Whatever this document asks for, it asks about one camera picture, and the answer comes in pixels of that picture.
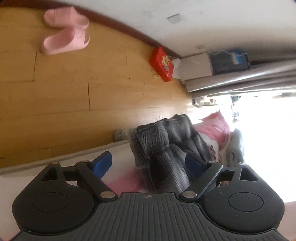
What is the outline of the black white plaid shirt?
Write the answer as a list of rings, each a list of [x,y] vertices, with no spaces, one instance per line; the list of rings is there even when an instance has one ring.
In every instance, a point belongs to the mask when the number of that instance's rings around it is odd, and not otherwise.
[[[127,136],[135,165],[150,192],[180,194],[190,185],[186,155],[201,162],[215,157],[185,114],[132,128]]]

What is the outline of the pink floral bed blanket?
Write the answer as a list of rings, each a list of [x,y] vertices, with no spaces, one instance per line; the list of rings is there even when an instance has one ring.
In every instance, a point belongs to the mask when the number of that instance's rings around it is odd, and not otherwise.
[[[194,128],[213,150],[214,160],[220,162],[219,151],[230,135],[229,125],[222,113],[218,111],[210,114],[195,124]],[[109,151],[112,154],[112,165],[102,179],[104,183],[118,196],[123,192],[145,192],[129,143],[111,148]]]

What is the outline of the grey curtain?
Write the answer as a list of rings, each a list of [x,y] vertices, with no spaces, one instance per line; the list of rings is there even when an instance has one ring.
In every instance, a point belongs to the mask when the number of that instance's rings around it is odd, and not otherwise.
[[[295,59],[256,65],[248,70],[185,81],[193,98],[255,87],[295,84]]]

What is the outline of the pink slipper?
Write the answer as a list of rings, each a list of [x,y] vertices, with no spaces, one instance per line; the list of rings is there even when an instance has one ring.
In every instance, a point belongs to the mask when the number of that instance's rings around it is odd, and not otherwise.
[[[67,28],[44,39],[42,51],[47,55],[78,51],[86,48],[90,42],[90,35],[86,30]]]
[[[80,28],[89,27],[89,19],[76,11],[73,6],[49,9],[43,15],[44,22],[52,28]]]

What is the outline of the red snack box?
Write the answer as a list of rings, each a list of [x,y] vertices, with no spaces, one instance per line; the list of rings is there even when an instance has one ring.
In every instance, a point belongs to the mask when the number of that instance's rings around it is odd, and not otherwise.
[[[149,63],[163,81],[171,81],[173,77],[174,65],[162,47],[156,47],[153,49],[149,58]]]

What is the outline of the folded grey garment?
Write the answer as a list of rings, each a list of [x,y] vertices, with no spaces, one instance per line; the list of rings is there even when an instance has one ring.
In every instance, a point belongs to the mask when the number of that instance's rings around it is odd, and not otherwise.
[[[244,162],[243,137],[237,128],[231,133],[230,143],[226,149],[226,162],[229,167],[236,167],[238,163]]]

